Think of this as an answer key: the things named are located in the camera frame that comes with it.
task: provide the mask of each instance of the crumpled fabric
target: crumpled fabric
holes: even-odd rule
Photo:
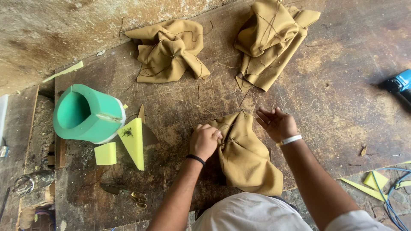
[[[320,14],[286,7],[277,0],[256,0],[234,45],[244,52],[236,76],[241,90],[256,86],[268,91],[307,36],[307,27]]]
[[[228,186],[266,196],[282,193],[283,175],[252,130],[254,117],[239,111],[208,122],[221,131],[218,155]]]
[[[187,68],[196,79],[206,79],[210,71],[196,57],[203,49],[203,27],[190,20],[174,19],[127,31],[126,36],[140,39],[138,61],[142,63],[137,82],[177,81]]]

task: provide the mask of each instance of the wooden workbench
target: wooden workbench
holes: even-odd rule
[[[192,18],[205,33],[211,30],[198,55],[211,71],[206,80],[195,81],[187,71],[177,82],[137,83],[141,64],[132,43],[84,59],[83,68],[56,79],[56,99],[70,85],[82,83],[127,104],[128,117],[144,103],[146,124],[159,139],[144,149],[145,171],[132,164],[118,137],[113,140],[118,155],[114,166],[96,166],[90,142],[66,141],[66,165],[57,170],[58,227],[101,230],[150,219],[188,152],[190,129],[240,110],[255,115],[260,105],[279,106],[293,115],[304,140],[334,178],[411,159],[411,116],[402,101],[376,87],[411,67],[408,0],[292,3],[322,15],[268,92],[253,88],[242,93],[235,81],[241,54],[233,41],[251,4],[238,0]],[[256,122],[253,129],[271,148],[272,163],[284,174],[284,190],[295,188],[281,152]],[[367,155],[361,157],[365,144]],[[148,208],[139,210],[130,199],[105,192],[100,182],[145,193]],[[200,176],[191,209],[207,208],[237,192],[224,186],[214,156]]]

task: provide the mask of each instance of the scissors blade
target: scissors blade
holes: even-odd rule
[[[109,193],[112,193],[112,194],[114,194],[114,195],[119,195],[119,194],[122,192],[122,189],[121,189],[121,188],[119,188],[119,187],[117,187],[117,186],[114,186],[114,185],[111,185],[111,184],[100,183],[100,187],[101,187],[104,191],[109,192]]]

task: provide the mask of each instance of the blue power tool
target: blue power tool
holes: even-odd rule
[[[389,92],[399,92],[411,103],[411,70],[407,69],[396,77],[383,82],[383,87]]]

